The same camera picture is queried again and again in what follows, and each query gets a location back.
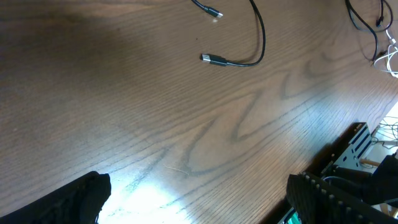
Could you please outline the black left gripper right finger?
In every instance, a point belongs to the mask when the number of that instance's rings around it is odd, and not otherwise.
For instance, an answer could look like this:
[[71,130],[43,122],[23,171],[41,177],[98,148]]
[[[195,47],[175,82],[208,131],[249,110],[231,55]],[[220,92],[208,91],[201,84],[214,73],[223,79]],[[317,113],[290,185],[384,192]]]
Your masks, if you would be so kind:
[[286,191],[302,223],[397,224],[395,218],[311,173],[289,175]]

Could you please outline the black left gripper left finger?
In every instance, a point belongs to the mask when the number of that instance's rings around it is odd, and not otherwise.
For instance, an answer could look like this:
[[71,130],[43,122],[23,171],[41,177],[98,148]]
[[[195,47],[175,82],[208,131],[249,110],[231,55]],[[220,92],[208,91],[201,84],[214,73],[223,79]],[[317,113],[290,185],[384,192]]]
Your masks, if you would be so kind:
[[97,224],[111,195],[109,174],[91,171],[48,195],[1,217],[1,223]]

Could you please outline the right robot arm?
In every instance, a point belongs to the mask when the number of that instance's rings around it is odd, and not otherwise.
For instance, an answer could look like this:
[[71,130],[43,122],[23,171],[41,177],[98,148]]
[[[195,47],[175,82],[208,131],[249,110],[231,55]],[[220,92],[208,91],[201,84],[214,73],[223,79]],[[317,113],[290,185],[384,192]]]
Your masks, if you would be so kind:
[[373,173],[334,166],[323,180],[368,205],[397,207],[396,153],[386,156]]

